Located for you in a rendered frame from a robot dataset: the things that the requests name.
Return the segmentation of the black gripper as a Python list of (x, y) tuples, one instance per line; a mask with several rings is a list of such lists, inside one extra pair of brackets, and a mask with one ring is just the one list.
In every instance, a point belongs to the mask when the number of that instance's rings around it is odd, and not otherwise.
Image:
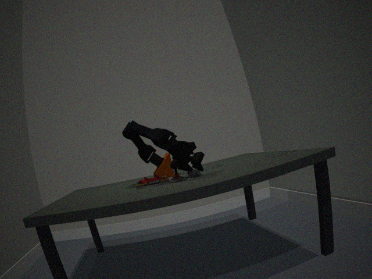
[(173, 160), (170, 164), (170, 167), (172, 169), (176, 167), (178, 170), (191, 171), (193, 169), (188, 164), (189, 162), (191, 162), (193, 168), (203, 171), (204, 169), (201, 165), (201, 162), (205, 154), (203, 152), (197, 152), (194, 153), (193, 156), (190, 155), (191, 153), (188, 153), (186, 155), (176, 154), (175, 156), (172, 157)]

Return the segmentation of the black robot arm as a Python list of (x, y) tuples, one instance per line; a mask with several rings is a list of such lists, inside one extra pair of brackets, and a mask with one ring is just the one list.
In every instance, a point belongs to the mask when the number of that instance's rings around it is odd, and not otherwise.
[[(145, 163), (151, 162), (158, 168), (163, 162), (164, 158), (158, 156), (155, 153), (156, 149), (153, 148), (151, 145), (145, 144), (141, 139), (140, 135), (150, 139), (155, 144), (155, 146), (164, 149), (165, 151), (168, 151), (168, 153), (171, 154), (172, 156), (175, 156), (176, 154), (186, 155), (188, 153), (191, 153), (193, 155), (194, 154), (193, 150), (196, 149), (196, 145), (194, 142), (177, 141), (176, 140), (177, 136), (167, 129), (161, 128), (152, 129), (137, 124), (135, 121), (128, 122), (128, 125), (125, 127), (122, 134), (125, 138), (133, 141), (134, 145), (138, 148), (138, 154), (140, 155), (140, 158)], [(169, 139), (170, 135), (171, 138)]]

